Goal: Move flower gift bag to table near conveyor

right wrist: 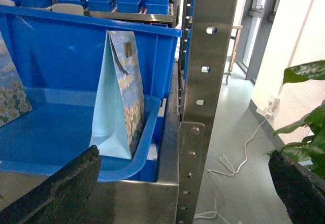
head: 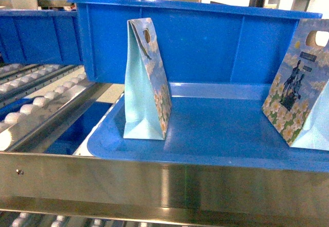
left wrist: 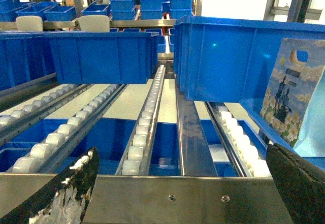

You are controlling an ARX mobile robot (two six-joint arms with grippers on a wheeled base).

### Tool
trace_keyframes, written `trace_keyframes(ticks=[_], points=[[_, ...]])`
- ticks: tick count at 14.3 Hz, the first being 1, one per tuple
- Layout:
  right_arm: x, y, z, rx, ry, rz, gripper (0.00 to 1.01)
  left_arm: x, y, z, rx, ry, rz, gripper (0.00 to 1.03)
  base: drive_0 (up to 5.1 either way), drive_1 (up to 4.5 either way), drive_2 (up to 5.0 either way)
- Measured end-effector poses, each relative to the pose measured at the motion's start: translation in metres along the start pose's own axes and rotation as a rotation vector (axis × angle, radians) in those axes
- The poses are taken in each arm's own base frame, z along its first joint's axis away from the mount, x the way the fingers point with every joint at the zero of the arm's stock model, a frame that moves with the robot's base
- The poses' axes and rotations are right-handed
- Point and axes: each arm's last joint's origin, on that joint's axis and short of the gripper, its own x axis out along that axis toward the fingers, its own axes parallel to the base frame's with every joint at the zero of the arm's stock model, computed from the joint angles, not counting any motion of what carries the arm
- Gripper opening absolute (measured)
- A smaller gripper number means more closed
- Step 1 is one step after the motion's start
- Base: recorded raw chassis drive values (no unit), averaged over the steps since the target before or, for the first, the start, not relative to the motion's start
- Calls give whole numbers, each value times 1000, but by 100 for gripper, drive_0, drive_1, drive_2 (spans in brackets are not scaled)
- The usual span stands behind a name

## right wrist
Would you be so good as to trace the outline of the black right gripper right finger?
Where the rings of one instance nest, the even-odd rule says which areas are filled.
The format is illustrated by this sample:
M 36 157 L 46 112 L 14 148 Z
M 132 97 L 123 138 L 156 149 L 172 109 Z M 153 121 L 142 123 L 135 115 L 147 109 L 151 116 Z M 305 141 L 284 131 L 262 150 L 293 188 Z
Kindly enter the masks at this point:
M 268 167 L 292 223 L 324 223 L 324 179 L 277 150 Z

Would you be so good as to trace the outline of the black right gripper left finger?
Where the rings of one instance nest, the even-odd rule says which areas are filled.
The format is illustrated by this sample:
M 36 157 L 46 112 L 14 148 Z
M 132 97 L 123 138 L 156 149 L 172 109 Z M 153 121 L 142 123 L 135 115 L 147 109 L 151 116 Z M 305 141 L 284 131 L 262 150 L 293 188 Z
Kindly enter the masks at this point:
M 93 191 L 102 158 L 92 145 L 1 211 L 1 223 L 77 223 Z

